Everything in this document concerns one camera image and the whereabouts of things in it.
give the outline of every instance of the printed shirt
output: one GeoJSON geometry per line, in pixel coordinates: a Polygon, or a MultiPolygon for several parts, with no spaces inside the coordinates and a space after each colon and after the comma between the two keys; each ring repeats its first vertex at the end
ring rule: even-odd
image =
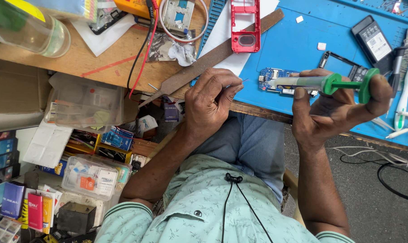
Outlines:
{"type": "MultiPolygon", "coordinates": [[[[280,213],[272,190],[259,178],[244,174],[221,160],[194,155],[180,165],[164,194],[165,211],[137,202],[123,202],[104,216],[96,243],[221,242],[223,206],[230,182],[225,174],[242,176],[239,183],[273,242],[354,243],[336,232],[312,235],[293,218],[280,213]]],[[[224,242],[270,242],[235,184],[226,203],[224,242]]]]}

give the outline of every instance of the blue circuit board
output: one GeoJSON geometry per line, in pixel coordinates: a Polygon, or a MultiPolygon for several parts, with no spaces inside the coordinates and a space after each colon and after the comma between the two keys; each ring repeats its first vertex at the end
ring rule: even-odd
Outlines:
{"type": "MultiPolygon", "coordinates": [[[[269,85],[268,81],[277,79],[280,77],[289,77],[291,74],[298,74],[300,72],[294,70],[283,70],[278,68],[265,68],[261,70],[261,74],[258,78],[259,88],[265,91],[279,92],[281,94],[294,94],[294,90],[279,89],[275,86],[269,85]]],[[[315,97],[318,94],[317,91],[309,91],[309,96],[315,97]]]]}

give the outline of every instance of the man's left hand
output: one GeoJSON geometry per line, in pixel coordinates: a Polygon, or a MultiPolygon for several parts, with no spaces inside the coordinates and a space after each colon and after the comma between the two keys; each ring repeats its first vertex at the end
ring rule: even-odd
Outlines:
{"type": "Polygon", "coordinates": [[[200,145],[216,133],[228,118],[235,94],[243,87],[242,79],[230,70],[208,68],[185,93],[185,135],[200,145]]]}

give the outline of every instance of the toothbrush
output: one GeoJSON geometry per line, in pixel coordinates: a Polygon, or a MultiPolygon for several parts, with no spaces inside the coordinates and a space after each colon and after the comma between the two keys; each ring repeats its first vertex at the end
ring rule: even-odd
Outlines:
{"type": "MultiPolygon", "coordinates": [[[[406,106],[408,104],[408,70],[406,71],[405,80],[404,80],[404,89],[402,91],[401,99],[397,105],[396,112],[405,112],[406,106]]],[[[405,116],[396,113],[395,115],[395,129],[396,131],[401,130],[404,127],[405,116]]]]}

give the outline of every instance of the red phone frame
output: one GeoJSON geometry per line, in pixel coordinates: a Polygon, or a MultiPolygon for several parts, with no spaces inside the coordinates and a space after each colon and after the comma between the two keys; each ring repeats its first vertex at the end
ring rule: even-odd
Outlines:
{"type": "Polygon", "coordinates": [[[260,0],[255,0],[253,6],[233,6],[231,0],[231,46],[234,52],[258,52],[261,49],[261,19],[260,19],[260,0]],[[255,31],[246,31],[242,29],[238,32],[233,31],[235,26],[235,14],[255,14],[255,31]]]}

